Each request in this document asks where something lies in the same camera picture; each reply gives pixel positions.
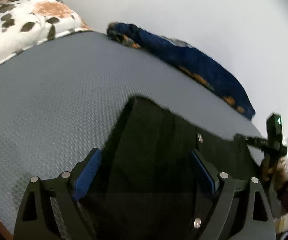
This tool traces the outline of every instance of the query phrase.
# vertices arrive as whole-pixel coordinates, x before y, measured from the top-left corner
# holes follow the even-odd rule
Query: metal screw
[[[65,171],[65,172],[62,173],[61,176],[62,176],[62,178],[66,179],[66,178],[68,178],[70,176],[70,173],[68,171]]]
[[[37,176],[34,176],[34,177],[31,178],[31,182],[35,183],[35,182],[38,181],[38,179],[39,179],[39,178],[38,178]]]
[[[197,136],[198,136],[198,140],[199,140],[201,143],[203,143],[203,137],[202,137],[202,135],[199,133],[199,134],[197,134]]]
[[[196,218],[194,221],[194,228],[196,229],[200,228],[201,223],[202,223],[202,220],[200,220],[200,218]]]
[[[253,183],[258,183],[258,182],[259,182],[259,180],[258,180],[256,177],[252,177],[252,178],[251,178],[251,181],[252,181]]]
[[[219,176],[220,176],[221,178],[223,178],[223,179],[227,179],[227,178],[228,178],[228,174],[227,174],[226,172],[221,172],[221,173],[219,174]]]

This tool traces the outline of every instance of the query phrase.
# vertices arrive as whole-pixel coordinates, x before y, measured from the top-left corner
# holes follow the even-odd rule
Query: white pillow with brown leaves
[[[0,64],[34,45],[91,30],[62,0],[1,0]]]

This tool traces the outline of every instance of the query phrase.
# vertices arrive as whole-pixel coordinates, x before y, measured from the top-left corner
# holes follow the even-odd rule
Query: gray mattress
[[[57,177],[102,148],[135,94],[222,138],[260,135],[189,77],[103,34],[35,46],[0,66],[0,220],[11,233],[29,179]],[[259,152],[252,154],[260,160]]]

